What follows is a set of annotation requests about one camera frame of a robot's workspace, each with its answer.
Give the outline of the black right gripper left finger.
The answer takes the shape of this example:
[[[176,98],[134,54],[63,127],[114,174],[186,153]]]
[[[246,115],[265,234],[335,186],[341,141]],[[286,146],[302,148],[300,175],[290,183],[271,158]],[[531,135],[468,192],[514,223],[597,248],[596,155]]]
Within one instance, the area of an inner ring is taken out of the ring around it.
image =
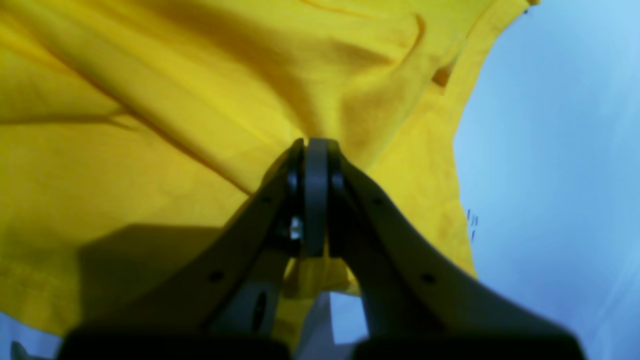
[[[272,338],[284,271],[301,250],[306,145],[295,140],[213,244],[130,303],[72,330],[59,360],[289,360]]]

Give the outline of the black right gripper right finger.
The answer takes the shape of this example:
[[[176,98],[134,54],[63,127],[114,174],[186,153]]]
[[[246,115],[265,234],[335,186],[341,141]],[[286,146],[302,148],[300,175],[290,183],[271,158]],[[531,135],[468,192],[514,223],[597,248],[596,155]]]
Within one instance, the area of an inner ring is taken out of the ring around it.
[[[583,360],[566,329],[445,258],[333,139],[315,140],[330,255],[355,275],[368,339],[352,360]]]

